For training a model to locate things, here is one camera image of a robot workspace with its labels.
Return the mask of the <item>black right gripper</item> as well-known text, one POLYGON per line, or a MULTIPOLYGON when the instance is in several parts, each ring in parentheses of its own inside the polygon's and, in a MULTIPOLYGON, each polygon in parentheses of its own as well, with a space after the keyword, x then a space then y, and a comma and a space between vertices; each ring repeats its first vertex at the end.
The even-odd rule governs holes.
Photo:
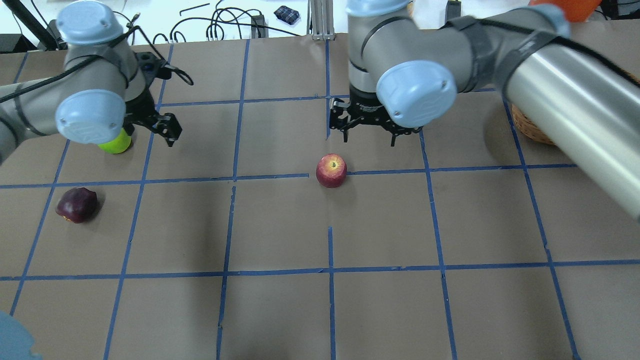
POLYGON ((402 127, 395 123, 374 92, 349 85, 349 102, 334 97, 330 106, 330 129, 342 132, 343 142, 349 141, 349 130, 357 126, 377 126, 391 134, 390 146, 395 147, 398 136, 412 135, 423 127, 402 127))

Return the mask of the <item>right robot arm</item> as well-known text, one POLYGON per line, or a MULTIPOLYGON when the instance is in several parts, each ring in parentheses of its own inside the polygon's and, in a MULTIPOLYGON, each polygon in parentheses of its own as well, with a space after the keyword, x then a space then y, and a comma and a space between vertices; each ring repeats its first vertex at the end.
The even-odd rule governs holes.
POLYGON ((407 0, 350 0, 349 96, 329 127, 393 138, 442 117, 457 94, 492 85, 634 219, 640 212, 639 82, 570 39, 552 4, 453 18, 422 32, 407 0))

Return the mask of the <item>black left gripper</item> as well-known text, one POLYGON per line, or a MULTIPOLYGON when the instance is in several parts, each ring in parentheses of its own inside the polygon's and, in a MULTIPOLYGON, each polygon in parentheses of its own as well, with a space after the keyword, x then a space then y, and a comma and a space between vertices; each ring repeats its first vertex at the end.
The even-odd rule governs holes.
POLYGON ((135 132, 134 126, 138 125, 160 135, 169 148, 178 141, 183 131, 182 126, 174 114, 158 112, 150 89, 145 88, 137 97, 126 101, 125 105, 123 129, 130 136, 135 132))

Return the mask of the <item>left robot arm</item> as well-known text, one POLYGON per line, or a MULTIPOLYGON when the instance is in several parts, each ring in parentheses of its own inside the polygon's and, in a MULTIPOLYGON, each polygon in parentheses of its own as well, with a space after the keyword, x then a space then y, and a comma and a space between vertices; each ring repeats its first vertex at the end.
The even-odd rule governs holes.
POLYGON ((62 73, 1 87, 1 160, 29 139, 57 133, 119 154, 130 148, 137 126, 172 147, 182 127, 173 113, 158 112, 150 86, 172 75, 188 85, 194 80, 157 48, 135 52, 128 37, 141 28, 125 30, 102 2, 72 2, 59 13, 57 26, 68 46, 62 73))

